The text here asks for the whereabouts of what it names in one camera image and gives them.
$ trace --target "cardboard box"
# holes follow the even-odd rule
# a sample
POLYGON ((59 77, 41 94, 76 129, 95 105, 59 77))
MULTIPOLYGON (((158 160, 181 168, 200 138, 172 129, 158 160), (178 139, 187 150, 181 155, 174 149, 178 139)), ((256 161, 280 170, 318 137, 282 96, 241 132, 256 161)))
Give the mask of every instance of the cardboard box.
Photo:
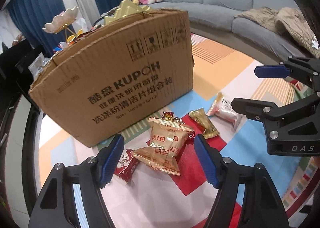
POLYGON ((29 94, 65 131, 91 147, 192 90, 188 13, 119 19, 46 65, 29 94))

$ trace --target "blue mat section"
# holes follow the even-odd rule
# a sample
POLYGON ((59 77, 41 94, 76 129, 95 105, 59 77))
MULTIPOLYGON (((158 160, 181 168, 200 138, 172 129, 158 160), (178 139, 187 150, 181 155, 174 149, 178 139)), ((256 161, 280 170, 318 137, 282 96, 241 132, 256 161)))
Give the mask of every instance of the blue mat section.
MULTIPOLYGON (((240 165, 254 166, 257 162, 264 164, 280 197, 286 192, 300 161, 300 157, 269 155, 263 124, 252 120, 247 120, 220 153, 223 157, 230 157, 240 165)), ((237 202, 241 206, 243 196, 244 185, 240 185, 237 202)))
POLYGON ((60 145, 55 147, 51 152, 51 165, 52 167, 61 162, 66 167, 77 165, 76 149, 73 144, 73 138, 69 137, 63 141, 60 145))
POLYGON ((182 118, 191 110, 197 110, 204 108, 204 111, 207 112, 216 96, 212 97, 210 100, 203 99, 195 91, 191 91, 179 99, 175 100, 169 105, 169 108, 175 113, 176 117, 182 118))

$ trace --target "screw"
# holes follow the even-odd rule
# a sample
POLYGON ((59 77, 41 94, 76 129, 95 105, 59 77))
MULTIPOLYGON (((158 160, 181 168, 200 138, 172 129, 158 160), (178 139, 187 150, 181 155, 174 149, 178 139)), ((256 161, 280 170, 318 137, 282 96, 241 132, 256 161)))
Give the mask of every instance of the screw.
POLYGON ((87 162, 89 164, 94 163, 94 162, 96 162, 96 158, 95 157, 89 157, 89 158, 87 158, 87 162))
POLYGON ((279 136, 279 133, 278 131, 271 131, 269 135, 270 135, 270 138, 274 140, 279 136))
POLYGON ((229 163, 232 162, 232 159, 229 158, 229 157, 225 157, 225 158, 223 158, 223 162, 226 163, 226 164, 229 164, 229 163))
POLYGON ((264 107, 264 108, 263 108, 263 111, 264 111, 265 113, 268 113, 270 110, 271 110, 270 107, 264 107))
POLYGON ((257 163, 256 166, 258 169, 264 169, 263 164, 261 164, 261 163, 257 163))
POLYGON ((56 170, 59 170, 60 168, 62 168, 62 166, 63 166, 62 163, 58 163, 58 164, 55 164, 55 165, 54 165, 54 168, 55 168, 56 170))

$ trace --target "gold snack wrapper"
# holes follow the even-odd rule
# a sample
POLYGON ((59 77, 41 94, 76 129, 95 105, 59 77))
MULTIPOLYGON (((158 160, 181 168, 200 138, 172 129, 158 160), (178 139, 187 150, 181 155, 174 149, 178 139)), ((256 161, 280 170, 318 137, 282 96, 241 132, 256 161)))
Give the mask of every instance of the gold snack wrapper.
POLYGON ((171 175, 180 175, 175 156, 178 155, 193 128, 173 121, 170 115, 166 119, 149 118, 151 126, 150 145, 132 152, 133 156, 154 170, 171 175))
POLYGON ((213 115, 232 123, 235 130, 239 126, 239 123, 243 117, 242 114, 236 113, 233 110, 231 106, 231 100, 223 95, 222 92, 218 93, 211 108, 207 112, 207 116, 213 115))
POLYGON ((190 118, 199 124, 203 129, 203 136, 205 139, 213 138, 218 136, 220 132, 213 125, 213 123, 209 120, 208 116, 205 114, 203 108, 198 110, 193 110, 189 112, 190 118))

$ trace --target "blue gripper pad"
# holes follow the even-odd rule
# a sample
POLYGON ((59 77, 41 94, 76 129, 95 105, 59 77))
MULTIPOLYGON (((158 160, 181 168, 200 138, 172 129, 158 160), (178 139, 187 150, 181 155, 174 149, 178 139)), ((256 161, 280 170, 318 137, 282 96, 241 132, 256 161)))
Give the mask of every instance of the blue gripper pad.
POLYGON ((218 189, 220 187, 220 182, 217 178, 217 167, 212 161, 209 152, 202 143, 199 135, 195 137, 194 148, 208 183, 212 184, 214 188, 218 189))
POLYGON ((254 74, 258 78, 286 78, 291 71, 284 65, 262 65, 255 68, 254 74))
POLYGON ((104 162, 102 162, 101 173, 100 173, 100 188, 103 188, 106 184, 111 182, 113 173, 116 170, 120 157, 124 150, 124 138, 120 134, 116 134, 110 145, 106 148, 102 148, 99 152, 103 153, 105 157, 102 157, 104 162))

